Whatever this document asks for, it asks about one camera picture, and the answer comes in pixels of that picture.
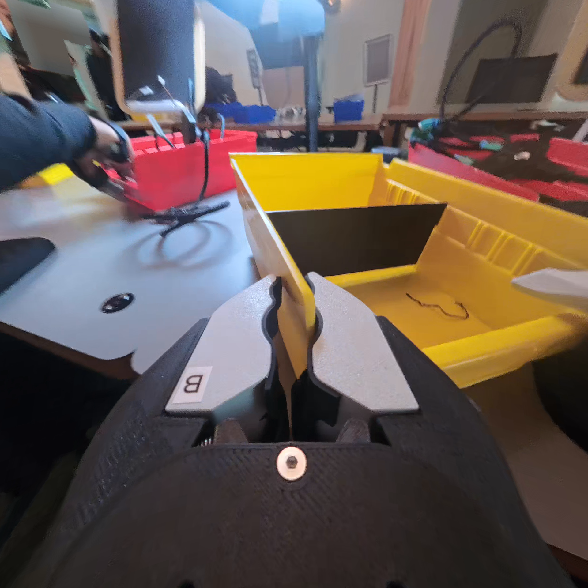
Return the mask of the blue plastic bin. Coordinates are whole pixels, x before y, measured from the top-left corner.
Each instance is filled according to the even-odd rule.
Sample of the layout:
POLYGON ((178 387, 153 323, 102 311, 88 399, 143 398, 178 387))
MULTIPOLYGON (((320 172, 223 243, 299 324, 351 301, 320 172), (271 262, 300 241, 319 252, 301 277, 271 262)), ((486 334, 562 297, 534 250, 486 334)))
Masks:
POLYGON ((360 96, 335 100, 333 116, 335 124, 362 121, 364 113, 364 99, 360 96))
POLYGON ((268 105, 242 105, 240 102, 229 104, 206 102, 205 107, 215 111, 225 120, 232 120, 238 124, 267 124, 276 118, 276 110, 268 105))

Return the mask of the black pad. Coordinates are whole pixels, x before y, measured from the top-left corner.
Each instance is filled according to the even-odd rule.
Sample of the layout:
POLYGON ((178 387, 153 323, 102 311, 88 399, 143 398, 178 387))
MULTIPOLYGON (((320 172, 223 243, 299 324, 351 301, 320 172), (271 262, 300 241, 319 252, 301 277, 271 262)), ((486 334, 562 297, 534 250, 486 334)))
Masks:
POLYGON ((1 241, 1 294, 56 251, 46 238, 31 237, 1 241))

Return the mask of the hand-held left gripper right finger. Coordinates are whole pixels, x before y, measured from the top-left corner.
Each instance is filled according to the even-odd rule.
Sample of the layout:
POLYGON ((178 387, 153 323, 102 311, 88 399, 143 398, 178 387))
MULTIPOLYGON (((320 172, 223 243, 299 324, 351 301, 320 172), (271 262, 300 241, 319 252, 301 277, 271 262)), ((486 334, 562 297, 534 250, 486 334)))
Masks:
POLYGON ((312 383, 326 394, 327 415, 419 411, 376 315, 347 290, 309 272, 318 326, 309 347, 312 383))

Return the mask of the grey framed wall board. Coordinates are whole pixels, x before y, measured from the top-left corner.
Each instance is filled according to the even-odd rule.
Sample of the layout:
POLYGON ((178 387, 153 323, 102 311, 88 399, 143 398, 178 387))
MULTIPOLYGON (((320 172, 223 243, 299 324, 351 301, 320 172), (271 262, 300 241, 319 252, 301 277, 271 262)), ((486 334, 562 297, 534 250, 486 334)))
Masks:
POLYGON ((386 83, 392 75, 394 37, 382 35, 364 42, 364 86, 386 83))

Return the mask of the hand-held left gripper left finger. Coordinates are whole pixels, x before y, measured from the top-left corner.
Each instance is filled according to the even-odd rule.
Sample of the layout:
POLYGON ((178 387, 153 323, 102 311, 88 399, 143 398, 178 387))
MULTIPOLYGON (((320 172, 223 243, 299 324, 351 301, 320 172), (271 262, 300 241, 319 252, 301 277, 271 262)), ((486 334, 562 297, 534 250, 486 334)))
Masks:
POLYGON ((165 406, 171 416, 267 418, 281 278, 268 275, 210 317, 165 406))

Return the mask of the black hdmi switch box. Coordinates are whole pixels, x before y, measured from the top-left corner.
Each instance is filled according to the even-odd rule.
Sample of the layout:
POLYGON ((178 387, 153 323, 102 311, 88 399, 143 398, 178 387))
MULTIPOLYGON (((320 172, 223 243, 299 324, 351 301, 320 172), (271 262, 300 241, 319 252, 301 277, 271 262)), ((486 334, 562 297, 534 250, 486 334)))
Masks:
POLYGON ((160 232, 160 237, 165 239, 186 225, 194 224, 203 217, 225 210, 230 204, 229 201, 221 201, 209 205, 201 201, 184 207, 169 208, 163 212, 141 215, 139 218, 140 220, 165 226, 164 230, 160 232))

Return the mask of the round table grommet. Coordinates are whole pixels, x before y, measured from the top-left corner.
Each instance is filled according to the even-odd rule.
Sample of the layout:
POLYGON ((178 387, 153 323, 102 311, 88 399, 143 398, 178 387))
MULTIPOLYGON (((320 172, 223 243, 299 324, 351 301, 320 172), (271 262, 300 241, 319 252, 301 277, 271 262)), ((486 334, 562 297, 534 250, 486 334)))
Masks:
POLYGON ((130 306, 134 300, 135 295, 133 293, 119 293, 105 300, 100 306, 100 311, 105 314, 121 312, 130 306))

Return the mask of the black bin divider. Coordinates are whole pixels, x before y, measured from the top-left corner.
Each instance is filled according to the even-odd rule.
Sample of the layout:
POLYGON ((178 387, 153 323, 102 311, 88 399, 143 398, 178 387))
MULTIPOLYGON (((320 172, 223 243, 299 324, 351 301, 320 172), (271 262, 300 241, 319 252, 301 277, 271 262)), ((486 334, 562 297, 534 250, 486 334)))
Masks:
POLYGON ((417 263, 446 203, 268 212, 302 275, 346 275, 417 263))

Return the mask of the red plastic bin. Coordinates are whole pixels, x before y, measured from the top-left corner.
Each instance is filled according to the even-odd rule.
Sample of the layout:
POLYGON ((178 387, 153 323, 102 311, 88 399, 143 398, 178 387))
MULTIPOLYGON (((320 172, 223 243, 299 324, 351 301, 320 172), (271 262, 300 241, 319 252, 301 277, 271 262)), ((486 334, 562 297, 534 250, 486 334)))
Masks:
MULTIPOLYGON (((219 129, 209 132, 208 184, 204 197, 236 187, 230 153, 255 152, 257 134, 219 129)), ((148 210, 159 212, 197 200, 205 178, 205 154, 201 141, 185 145, 180 132, 167 134, 175 145, 157 136, 132 138, 135 152, 134 180, 125 184, 125 196, 148 210)))
POLYGON ((411 142, 408 161, 587 219, 587 143, 553 133, 411 142))

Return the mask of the yellow plastic bin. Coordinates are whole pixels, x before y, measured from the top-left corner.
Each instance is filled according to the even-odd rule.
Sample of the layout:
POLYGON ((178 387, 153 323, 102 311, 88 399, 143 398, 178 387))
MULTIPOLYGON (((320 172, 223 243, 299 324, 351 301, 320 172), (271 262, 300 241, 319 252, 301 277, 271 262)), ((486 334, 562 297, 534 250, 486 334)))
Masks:
POLYGON ((56 164, 40 171, 39 173, 26 178, 18 184, 20 189, 37 189, 56 186, 70 178, 74 173, 65 164, 56 164))
POLYGON ((246 236, 262 277, 282 278, 278 313, 297 375, 315 301, 268 212, 446 203, 414 265, 327 276, 386 317, 457 386, 558 355, 587 339, 587 313, 511 280, 587 270, 587 219, 402 160, 349 153, 233 153, 246 236))

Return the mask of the black monitor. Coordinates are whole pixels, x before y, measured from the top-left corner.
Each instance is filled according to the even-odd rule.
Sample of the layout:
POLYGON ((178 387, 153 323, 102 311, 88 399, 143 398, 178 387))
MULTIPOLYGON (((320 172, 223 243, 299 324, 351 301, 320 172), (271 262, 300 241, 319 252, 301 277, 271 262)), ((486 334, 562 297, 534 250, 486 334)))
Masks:
POLYGON ((536 104, 541 101, 558 54, 481 59, 467 102, 536 104))

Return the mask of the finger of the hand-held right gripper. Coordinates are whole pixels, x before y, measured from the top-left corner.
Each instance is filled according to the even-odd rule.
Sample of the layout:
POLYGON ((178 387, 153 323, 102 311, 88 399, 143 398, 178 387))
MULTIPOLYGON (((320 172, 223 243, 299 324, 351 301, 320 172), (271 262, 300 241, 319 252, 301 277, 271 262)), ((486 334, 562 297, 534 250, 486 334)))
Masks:
POLYGON ((528 295, 587 313, 587 270, 546 268, 514 277, 511 284, 528 295))

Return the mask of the another person's forearm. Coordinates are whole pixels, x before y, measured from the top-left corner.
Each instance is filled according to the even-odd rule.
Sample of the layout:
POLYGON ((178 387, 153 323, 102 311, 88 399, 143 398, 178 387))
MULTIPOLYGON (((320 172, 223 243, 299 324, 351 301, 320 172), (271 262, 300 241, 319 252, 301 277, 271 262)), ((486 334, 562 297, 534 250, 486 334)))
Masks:
POLYGON ((1 192, 96 146, 91 118, 68 104, 1 94, 1 192))

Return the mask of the black light stand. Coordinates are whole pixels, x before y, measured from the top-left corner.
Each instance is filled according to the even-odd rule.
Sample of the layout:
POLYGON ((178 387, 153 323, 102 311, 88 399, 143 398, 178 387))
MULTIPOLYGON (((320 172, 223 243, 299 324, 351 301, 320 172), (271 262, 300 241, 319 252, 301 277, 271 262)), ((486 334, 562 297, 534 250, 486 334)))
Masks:
POLYGON ((320 87, 319 87, 319 47, 320 36, 302 38, 304 96, 305 96, 305 130, 308 152, 318 151, 320 87))

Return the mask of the braided hdmi cable green plugs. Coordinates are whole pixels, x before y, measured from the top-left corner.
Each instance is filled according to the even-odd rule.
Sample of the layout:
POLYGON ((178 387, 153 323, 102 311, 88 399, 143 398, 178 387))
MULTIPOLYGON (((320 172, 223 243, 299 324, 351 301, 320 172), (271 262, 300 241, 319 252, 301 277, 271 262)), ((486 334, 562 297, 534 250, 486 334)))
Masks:
POLYGON ((200 140, 203 145, 203 161, 204 161, 204 173, 203 173, 203 180, 202 180, 202 187, 199 193, 199 196, 196 200, 197 204, 200 204, 202 200, 204 200, 206 195, 206 190, 208 188, 209 183, 209 170, 210 170, 210 134, 208 130, 201 131, 200 140))

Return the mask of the black panel white rim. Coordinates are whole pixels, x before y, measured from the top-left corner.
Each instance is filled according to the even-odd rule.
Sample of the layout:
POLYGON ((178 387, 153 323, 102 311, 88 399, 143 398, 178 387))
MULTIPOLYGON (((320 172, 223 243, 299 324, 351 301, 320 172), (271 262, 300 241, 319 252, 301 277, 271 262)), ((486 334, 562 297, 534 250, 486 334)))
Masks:
POLYGON ((123 111, 196 118, 206 95, 205 28, 196 1, 115 1, 109 48, 123 111))

